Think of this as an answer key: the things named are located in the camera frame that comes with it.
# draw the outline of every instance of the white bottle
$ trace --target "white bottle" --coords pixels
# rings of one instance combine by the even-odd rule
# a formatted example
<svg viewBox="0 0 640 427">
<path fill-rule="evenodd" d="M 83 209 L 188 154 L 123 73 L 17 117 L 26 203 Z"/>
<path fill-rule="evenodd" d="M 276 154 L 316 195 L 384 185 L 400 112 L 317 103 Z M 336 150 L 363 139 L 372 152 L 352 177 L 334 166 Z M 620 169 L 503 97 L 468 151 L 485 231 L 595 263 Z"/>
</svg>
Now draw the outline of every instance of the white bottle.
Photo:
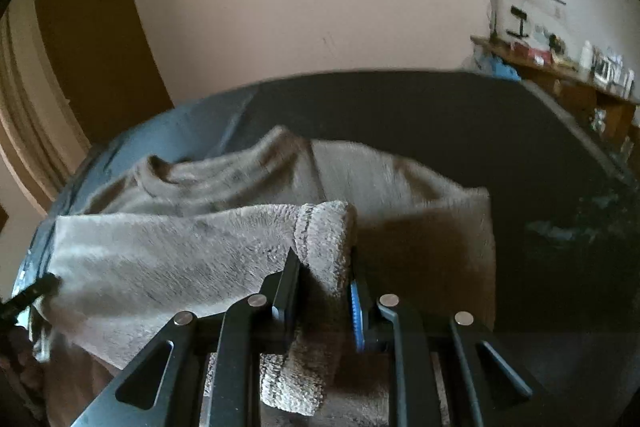
<svg viewBox="0 0 640 427">
<path fill-rule="evenodd" d="M 591 63 L 593 62 L 593 46 L 589 41 L 584 41 L 584 47 L 580 54 L 580 67 L 585 70 L 591 69 Z"/>
</svg>

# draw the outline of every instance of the wooden desk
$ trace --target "wooden desk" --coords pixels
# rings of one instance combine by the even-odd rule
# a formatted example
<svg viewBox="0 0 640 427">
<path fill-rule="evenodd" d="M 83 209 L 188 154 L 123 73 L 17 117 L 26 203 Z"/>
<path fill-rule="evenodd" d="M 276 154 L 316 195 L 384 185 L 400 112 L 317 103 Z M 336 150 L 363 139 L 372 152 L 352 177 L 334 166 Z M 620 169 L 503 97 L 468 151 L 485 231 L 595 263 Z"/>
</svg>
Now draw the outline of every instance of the wooden desk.
<svg viewBox="0 0 640 427">
<path fill-rule="evenodd" d="M 579 120 L 586 119 L 598 107 L 607 111 L 603 138 L 622 145 L 631 126 L 640 100 L 625 98 L 619 93 L 597 84 L 588 70 L 574 71 L 554 64 L 539 66 L 532 59 L 520 57 L 505 43 L 494 43 L 484 37 L 471 36 L 473 44 L 500 57 L 518 74 L 538 84 L 556 97 L 559 103 Z"/>
</svg>

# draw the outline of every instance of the metal pin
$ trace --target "metal pin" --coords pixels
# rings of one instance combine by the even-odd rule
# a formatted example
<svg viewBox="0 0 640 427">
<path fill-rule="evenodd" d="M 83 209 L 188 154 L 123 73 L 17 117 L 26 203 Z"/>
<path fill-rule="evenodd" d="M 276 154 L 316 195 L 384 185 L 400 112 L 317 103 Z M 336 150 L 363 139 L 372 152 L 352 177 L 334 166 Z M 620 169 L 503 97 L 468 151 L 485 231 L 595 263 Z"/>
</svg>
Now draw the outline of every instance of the metal pin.
<svg viewBox="0 0 640 427">
<path fill-rule="evenodd" d="M 191 312 L 177 312 L 174 315 L 174 324 L 176 326 L 186 326 L 193 320 L 193 313 Z"/>
<path fill-rule="evenodd" d="M 386 308 L 393 308 L 394 306 L 398 306 L 399 303 L 400 298 L 395 293 L 385 293 L 380 297 L 380 304 Z"/>
<path fill-rule="evenodd" d="M 474 323 L 474 316 L 469 312 L 458 312 L 453 318 L 460 326 L 470 326 Z"/>
<path fill-rule="evenodd" d="M 246 301 L 252 308 L 261 308 L 262 306 L 267 304 L 267 297 L 265 297 L 261 293 L 257 293 L 255 295 L 251 295 L 251 297 L 249 297 Z"/>
</svg>

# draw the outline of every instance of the folded garment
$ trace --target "folded garment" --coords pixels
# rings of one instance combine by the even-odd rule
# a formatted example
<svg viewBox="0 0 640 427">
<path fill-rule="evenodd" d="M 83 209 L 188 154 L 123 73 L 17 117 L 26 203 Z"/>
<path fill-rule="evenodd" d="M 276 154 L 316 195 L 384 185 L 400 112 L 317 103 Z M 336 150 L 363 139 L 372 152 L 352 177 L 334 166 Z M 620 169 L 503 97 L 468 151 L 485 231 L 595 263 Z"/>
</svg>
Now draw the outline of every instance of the folded garment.
<svg viewBox="0 0 640 427">
<path fill-rule="evenodd" d="M 257 291 L 293 247 L 308 267 L 311 304 L 300 310 L 287 359 L 263 360 L 262 399 L 311 415 L 327 396 L 320 412 L 333 415 L 362 384 L 342 378 L 332 387 L 347 324 L 352 207 L 375 291 L 398 293 L 425 312 L 467 310 L 493 326 L 486 190 L 460 187 L 406 158 L 279 127 L 221 158 L 145 158 L 90 199 L 89 215 L 61 217 L 49 269 L 64 283 L 40 310 L 71 342 L 123 367 L 175 312 L 221 312 Z M 335 356 L 325 356 L 330 351 Z M 271 371 L 279 364 L 288 372 Z M 385 399 L 384 390 L 374 394 Z M 380 403 L 356 407 L 354 421 L 379 417 Z"/>
</svg>

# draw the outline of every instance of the table surface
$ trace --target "table surface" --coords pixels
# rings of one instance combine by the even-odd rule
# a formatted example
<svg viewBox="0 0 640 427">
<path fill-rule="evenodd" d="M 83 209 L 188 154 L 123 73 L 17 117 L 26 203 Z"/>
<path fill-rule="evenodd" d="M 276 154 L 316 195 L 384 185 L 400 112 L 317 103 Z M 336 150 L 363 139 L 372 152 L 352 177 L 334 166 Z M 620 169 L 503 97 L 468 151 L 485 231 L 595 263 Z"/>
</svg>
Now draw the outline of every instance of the table surface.
<svg viewBox="0 0 640 427">
<path fill-rule="evenodd" d="M 626 103 L 629 105 L 639 105 L 640 100 L 635 97 L 625 98 L 618 93 L 613 92 L 608 87 L 601 86 L 593 79 L 593 74 L 589 70 L 585 70 L 580 68 L 580 70 L 575 71 L 570 68 L 566 68 L 563 66 L 558 66 L 555 64 L 545 64 L 544 66 L 540 66 L 535 63 L 531 58 L 522 57 L 520 55 L 516 55 L 510 47 L 506 43 L 500 42 L 491 42 L 486 37 L 478 37 L 472 35 L 471 41 L 473 44 L 477 44 L 478 46 L 482 46 L 486 51 L 491 52 L 494 55 L 497 55 L 506 63 L 511 64 L 513 66 L 523 66 L 526 68 L 532 68 L 534 70 L 538 70 L 540 73 L 546 73 L 550 76 L 555 76 L 559 80 L 567 80 L 569 82 L 575 82 L 577 84 L 584 84 L 590 87 L 593 87 L 594 90 L 600 92 L 608 97 L 615 99 L 617 102 Z"/>
</svg>

